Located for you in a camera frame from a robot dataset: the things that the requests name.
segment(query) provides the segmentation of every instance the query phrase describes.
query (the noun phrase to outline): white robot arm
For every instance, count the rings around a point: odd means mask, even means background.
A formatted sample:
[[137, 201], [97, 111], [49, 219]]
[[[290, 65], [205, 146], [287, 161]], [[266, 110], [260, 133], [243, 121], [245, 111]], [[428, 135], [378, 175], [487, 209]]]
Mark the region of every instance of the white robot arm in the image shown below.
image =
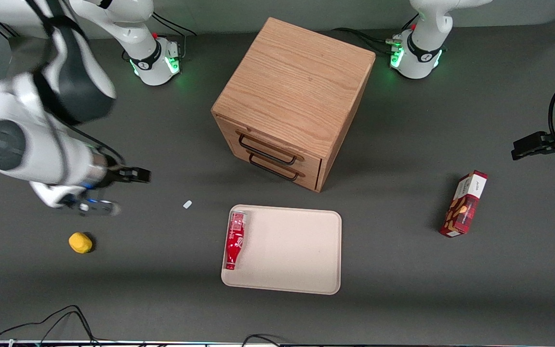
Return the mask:
[[43, 23], [57, 55], [33, 72], [0, 81], [0, 173], [30, 181], [50, 207], [114, 214], [115, 204], [84, 193], [113, 182], [148, 182], [150, 172], [125, 167], [123, 158], [104, 144], [119, 161], [66, 133], [70, 128], [97, 141], [74, 126], [107, 116], [114, 86], [64, 2], [0, 0], [0, 22], [18, 22], [9, 18], [19, 16]]
[[145, 21], [154, 12], [151, 0], [70, 0], [79, 16], [112, 35], [130, 56], [134, 72], [145, 84], [162, 85], [179, 73], [176, 42], [154, 38]]
[[401, 42], [390, 66], [409, 79], [422, 79], [438, 65], [442, 44], [453, 28], [449, 11], [478, 7], [492, 0], [410, 0], [419, 13], [416, 28], [394, 35]]

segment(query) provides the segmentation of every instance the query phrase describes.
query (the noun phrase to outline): gray table surface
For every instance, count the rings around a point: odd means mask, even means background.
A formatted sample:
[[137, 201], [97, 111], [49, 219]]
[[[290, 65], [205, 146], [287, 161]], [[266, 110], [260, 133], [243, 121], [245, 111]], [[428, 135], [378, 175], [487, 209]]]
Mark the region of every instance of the gray table surface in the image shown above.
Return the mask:
[[[190, 37], [183, 73], [157, 87], [134, 76], [116, 41], [91, 42], [119, 99], [110, 117], [82, 129], [151, 169], [153, 182], [106, 192], [122, 215], [82, 218], [0, 175], [0, 330], [77, 304], [94, 333], [111, 339], [271, 333], [297, 343], [555, 345], [555, 156], [510, 154], [513, 141], [546, 129], [555, 23], [457, 28], [438, 69], [419, 81], [379, 57], [322, 193], [234, 158], [210, 115], [254, 37]], [[22, 42], [10, 74], [38, 56], [35, 42]], [[471, 233], [446, 239], [438, 227], [457, 179], [473, 169], [489, 182]], [[223, 285], [235, 204], [340, 213], [341, 290]], [[95, 235], [97, 250], [71, 251], [75, 231]], [[86, 338], [73, 320], [51, 337]]]

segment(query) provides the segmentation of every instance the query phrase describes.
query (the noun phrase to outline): red box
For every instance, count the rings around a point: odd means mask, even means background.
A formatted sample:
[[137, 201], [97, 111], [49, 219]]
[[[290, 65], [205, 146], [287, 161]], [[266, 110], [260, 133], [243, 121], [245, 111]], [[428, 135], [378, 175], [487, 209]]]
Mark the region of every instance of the red box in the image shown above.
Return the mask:
[[453, 195], [453, 201], [445, 216], [445, 223], [440, 229], [442, 235], [456, 237], [468, 232], [485, 182], [487, 182], [487, 174], [481, 171], [473, 171], [460, 179], [458, 189]]

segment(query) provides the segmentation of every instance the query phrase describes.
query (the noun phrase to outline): beige tray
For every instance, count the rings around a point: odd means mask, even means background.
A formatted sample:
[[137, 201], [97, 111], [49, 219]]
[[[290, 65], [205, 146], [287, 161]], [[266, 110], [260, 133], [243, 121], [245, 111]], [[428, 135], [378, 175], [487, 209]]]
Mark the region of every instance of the beige tray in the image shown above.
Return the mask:
[[237, 205], [247, 213], [244, 244], [234, 270], [222, 263], [228, 286], [335, 294], [340, 289], [342, 218], [334, 211]]

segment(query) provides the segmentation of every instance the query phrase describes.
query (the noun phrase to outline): wooden drawer cabinet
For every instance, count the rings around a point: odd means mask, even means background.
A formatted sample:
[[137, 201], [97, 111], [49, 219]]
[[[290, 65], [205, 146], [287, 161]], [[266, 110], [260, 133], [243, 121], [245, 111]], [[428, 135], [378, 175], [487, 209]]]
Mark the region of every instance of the wooden drawer cabinet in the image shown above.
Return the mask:
[[374, 59], [269, 18], [211, 112], [237, 158], [321, 191]]

